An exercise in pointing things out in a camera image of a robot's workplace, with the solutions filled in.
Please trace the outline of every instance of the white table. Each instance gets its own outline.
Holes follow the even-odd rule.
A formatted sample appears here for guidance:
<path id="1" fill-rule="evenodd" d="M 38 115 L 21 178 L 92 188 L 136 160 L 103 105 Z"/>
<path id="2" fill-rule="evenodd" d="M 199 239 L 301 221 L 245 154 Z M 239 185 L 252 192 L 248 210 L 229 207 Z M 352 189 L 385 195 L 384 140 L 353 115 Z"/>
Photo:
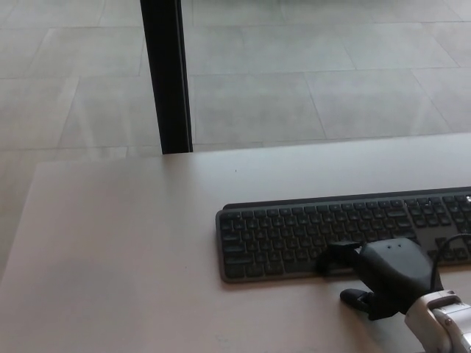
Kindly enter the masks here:
<path id="1" fill-rule="evenodd" d="M 0 352 L 419 352 L 401 315 L 371 323 L 339 302 L 353 278 L 224 285 L 214 216 L 467 186 L 470 161 L 470 136 L 448 135 L 40 165 L 0 287 Z M 471 302 L 471 272 L 446 272 Z"/>

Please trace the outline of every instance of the black pole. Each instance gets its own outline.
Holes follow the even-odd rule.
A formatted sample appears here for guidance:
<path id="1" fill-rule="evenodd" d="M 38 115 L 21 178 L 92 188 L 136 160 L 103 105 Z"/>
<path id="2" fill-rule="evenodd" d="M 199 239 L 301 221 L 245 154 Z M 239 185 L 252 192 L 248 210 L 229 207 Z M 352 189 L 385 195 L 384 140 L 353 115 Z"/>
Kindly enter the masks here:
<path id="1" fill-rule="evenodd" d="M 181 0 L 141 0 L 162 153 L 193 151 Z"/>

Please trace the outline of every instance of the keyboard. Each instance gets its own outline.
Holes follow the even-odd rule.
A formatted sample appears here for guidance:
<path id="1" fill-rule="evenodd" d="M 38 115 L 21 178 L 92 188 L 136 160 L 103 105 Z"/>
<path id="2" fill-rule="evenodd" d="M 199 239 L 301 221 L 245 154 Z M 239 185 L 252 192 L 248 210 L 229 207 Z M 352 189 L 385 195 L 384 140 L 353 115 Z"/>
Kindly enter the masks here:
<path id="1" fill-rule="evenodd" d="M 315 276 L 329 243 L 409 238 L 431 258 L 448 237 L 471 232 L 471 188 L 229 204 L 216 215 L 225 282 Z M 457 240 L 440 265 L 471 263 L 471 240 Z"/>

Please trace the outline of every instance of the black cable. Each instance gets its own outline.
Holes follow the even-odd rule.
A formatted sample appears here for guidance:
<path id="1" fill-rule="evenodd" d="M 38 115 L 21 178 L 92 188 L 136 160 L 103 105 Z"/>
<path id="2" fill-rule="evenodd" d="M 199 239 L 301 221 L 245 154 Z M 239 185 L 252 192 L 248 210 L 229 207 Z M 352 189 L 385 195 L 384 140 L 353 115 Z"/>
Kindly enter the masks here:
<path id="1" fill-rule="evenodd" d="M 452 241 L 456 239 L 462 239 L 462 238 L 467 238 L 471 237 L 470 233 L 460 233 L 457 235 L 454 235 L 453 237 L 448 238 L 440 247 L 438 252 L 436 253 L 435 258 L 433 259 L 433 267 L 432 267 L 432 275 L 430 279 L 430 290 L 434 291 L 435 290 L 435 277 L 436 277 L 436 270 L 437 266 L 439 264 L 439 259 L 442 257 L 443 251 L 447 248 L 448 244 L 451 243 Z"/>

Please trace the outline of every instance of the floor tile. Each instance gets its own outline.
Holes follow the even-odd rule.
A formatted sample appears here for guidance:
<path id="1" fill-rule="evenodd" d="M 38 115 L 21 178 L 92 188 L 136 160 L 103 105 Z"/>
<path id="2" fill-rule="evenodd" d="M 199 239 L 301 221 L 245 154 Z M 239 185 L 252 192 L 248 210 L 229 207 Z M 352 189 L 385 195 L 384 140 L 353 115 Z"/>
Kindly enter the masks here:
<path id="1" fill-rule="evenodd" d="M 444 50 L 460 66 L 471 66 L 471 22 L 426 24 Z"/>
<path id="2" fill-rule="evenodd" d="M 96 26 L 105 0 L 18 0 L 7 28 Z"/>
<path id="3" fill-rule="evenodd" d="M 445 2 L 463 21 L 471 21 L 470 0 L 445 0 Z"/>
<path id="4" fill-rule="evenodd" d="M 282 0 L 288 24 L 368 24 L 369 9 L 360 0 Z"/>
<path id="5" fill-rule="evenodd" d="M 1 0 L 0 1 L 0 24 L 3 24 L 12 12 L 18 0 Z"/>
<path id="6" fill-rule="evenodd" d="M 409 70 L 306 74 L 327 138 L 450 132 Z"/>
<path id="7" fill-rule="evenodd" d="M 471 132 L 471 68 L 414 70 L 454 132 Z"/>
<path id="8" fill-rule="evenodd" d="M 0 151 L 0 216 L 21 214 L 36 165 L 55 155 L 53 149 Z"/>
<path id="9" fill-rule="evenodd" d="M 260 147 L 263 147 L 262 142 L 202 143 L 202 144 L 194 144 L 193 150 L 195 152 L 207 152 L 207 151 L 227 151 L 230 149 L 257 149 Z"/>
<path id="10" fill-rule="evenodd" d="M 422 24 L 365 24 L 337 30 L 357 69 L 456 66 Z"/>
<path id="11" fill-rule="evenodd" d="M 162 155 L 160 146 L 131 146 L 127 148 L 126 157 L 159 157 Z"/>
<path id="12" fill-rule="evenodd" d="M 460 21 L 442 0 L 362 0 L 375 22 Z"/>
<path id="13" fill-rule="evenodd" d="M 279 0 L 194 0 L 195 26 L 282 24 Z"/>
<path id="14" fill-rule="evenodd" d="M 185 51 L 188 74 L 248 72 L 238 27 L 195 27 L 185 33 Z"/>
<path id="15" fill-rule="evenodd" d="M 302 74 L 194 81 L 196 144 L 325 138 Z"/>
<path id="16" fill-rule="evenodd" d="M 46 29 L 0 29 L 0 78 L 22 77 L 45 35 Z"/>
<path id="17" fill-rule="evenodd" d="M 331 26 L 256 26 L 243 31 L 251 73 L 354 68 Z"/>
<path id="18" fill-rule="evenodd" d="M 137 76 L 143 40 L 138 27 L 50 29 L 28 74 Z"/>
<path id="19" fill-rule="evenodd" d="M 105 147 L 100 149 L 58 149 L 54 160 L 94 161 L 125 158 L 127 147 Z"/>
<path id="20" fill-rule="evenodd" d="M 106 0 L 100 26 L 142 26 L 140 0 Z"/>
<path id="21" fill-rule="evenodd" d="M 78 79 L 0 79 L 0 149 L 55 148 Z"/>
<path id="22" fill-rule="evenodd" d="M 158 141 L 149 78 L 80 80 L 60 147 L 149 146 Z"/>

